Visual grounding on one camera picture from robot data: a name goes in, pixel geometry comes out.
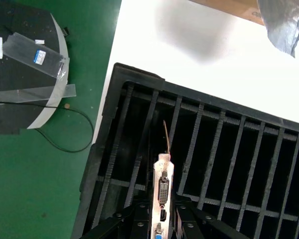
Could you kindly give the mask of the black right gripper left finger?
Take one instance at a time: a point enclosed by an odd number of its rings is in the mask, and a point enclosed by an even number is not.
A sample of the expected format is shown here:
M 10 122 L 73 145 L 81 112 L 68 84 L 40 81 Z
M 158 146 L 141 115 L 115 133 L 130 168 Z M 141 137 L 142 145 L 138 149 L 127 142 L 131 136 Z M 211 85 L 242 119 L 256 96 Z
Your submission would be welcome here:
M 150 202 L 132 204 L 84 233 L 83 239 L 148 239 L 150 237 Z

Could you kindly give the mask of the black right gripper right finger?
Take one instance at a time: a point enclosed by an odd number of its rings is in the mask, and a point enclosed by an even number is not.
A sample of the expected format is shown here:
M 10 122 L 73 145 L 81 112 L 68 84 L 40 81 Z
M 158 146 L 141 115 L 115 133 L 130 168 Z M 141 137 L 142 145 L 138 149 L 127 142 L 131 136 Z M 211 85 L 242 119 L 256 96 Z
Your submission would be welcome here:
M 247 237 L 211 214 L 196 208 L 190 198 L 173 201 L 174 231 L 178 239 L 246 239 Z

